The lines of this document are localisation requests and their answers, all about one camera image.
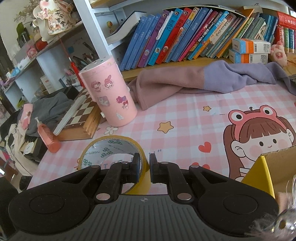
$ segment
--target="silver rivet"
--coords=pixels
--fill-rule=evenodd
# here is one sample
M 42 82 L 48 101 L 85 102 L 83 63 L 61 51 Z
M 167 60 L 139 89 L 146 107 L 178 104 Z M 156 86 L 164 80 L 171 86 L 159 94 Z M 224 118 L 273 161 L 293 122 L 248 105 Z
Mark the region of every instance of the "silver rivet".
M 96 198 L 101 201 L 106 201 L 110 198 L 110 195 L 108 193 L 99 193 L 96 195 Z
M 177 198 L 183 201 L 188 201 L 192 198 L 192 196 L 189 193 L 179 193 Z

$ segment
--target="purple book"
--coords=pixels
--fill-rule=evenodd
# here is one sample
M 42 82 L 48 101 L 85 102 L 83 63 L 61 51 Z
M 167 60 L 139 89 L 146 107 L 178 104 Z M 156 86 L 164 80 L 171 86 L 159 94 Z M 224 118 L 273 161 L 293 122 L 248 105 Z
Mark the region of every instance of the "purple book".
M 145 49 L 143 51 L 142 57 L 141 57 L 141 59 L 140 59 L 140 61 L 138 63 L 138 67 L 140 67 L 140 68 L 144 67 L 144 65 L 146 63 L 146 60 L 147 60 L 147 58 L 148 58 L 148 56 L 149 56 L 149 54 L 150 54 L 150 52 L 151 52 L 151 50 L 152 50 L 152 48 L 154 46 L 154 43 L 156 41 L 156 37 L 158 35 L 158 32 L 161 29 L 161 27 L 163 26 L 163 24 L 165 22 L 165 19 L 168 17 L 169 14 L 170 14 L 169 11 L 167 11 L 167 10 L 163 11 L 161 17 L 159 18 L 159 20 L 157 22 L 157 25 L 156 25 L 152 35 L 151 35 L 151 37 L 150 37 L 150 39 L 149 39 L 149 41 L 148 41 L 148 43 L 147 43 L 147 45 L 146 45 L 146 47 L 145 47 Z

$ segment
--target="white and orange box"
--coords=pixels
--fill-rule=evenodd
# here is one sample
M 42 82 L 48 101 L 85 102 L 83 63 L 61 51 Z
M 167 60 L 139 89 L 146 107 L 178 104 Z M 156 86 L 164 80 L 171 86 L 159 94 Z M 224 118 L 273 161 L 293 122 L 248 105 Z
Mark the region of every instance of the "white and orange box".
M 240 54 L 233 49 L 229 50 L 229 59 L 235 64 L 267 64 L 268 53 L 243 53 Z
M 270 53 L 270 43 L 259 39 L 232 39 L 232 48 L 242 53 Z

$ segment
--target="yellow star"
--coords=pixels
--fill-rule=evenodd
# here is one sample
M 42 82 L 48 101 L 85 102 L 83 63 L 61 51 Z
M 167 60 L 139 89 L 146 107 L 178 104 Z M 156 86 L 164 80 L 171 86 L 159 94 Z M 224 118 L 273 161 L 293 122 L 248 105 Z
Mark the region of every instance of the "yellow star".
M 157 129 L 157 131 L 162 131 L 164 134 L 167 134 L 167 132 L 173 128 L 174 127 L 170 124 L 170 121 L 165 123 L 161 122 L 159 123 L 159 128 Z
M 212 109 L 212 108 L 211 108 L 211 107 L 209 107 L 209 106 L 207 105 L 207 106 L 204 106 L 204 109 L 203 109 L 203 110 L 205 110 L 205 111 L 209 112 L 211 109 Z

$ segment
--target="chessboard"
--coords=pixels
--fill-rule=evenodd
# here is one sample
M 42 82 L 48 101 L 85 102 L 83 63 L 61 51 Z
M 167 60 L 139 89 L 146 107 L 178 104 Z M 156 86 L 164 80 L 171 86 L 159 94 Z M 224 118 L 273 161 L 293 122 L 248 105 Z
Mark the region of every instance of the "chessboard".
M 92 101 L 87 89 L 83 89 L 75 100 L 82 95 L 86 96 L 86 100 L 78 107 L 58 135 L 60 141 L 91 139 L 97 130 L 101 110 L 98 104 Z

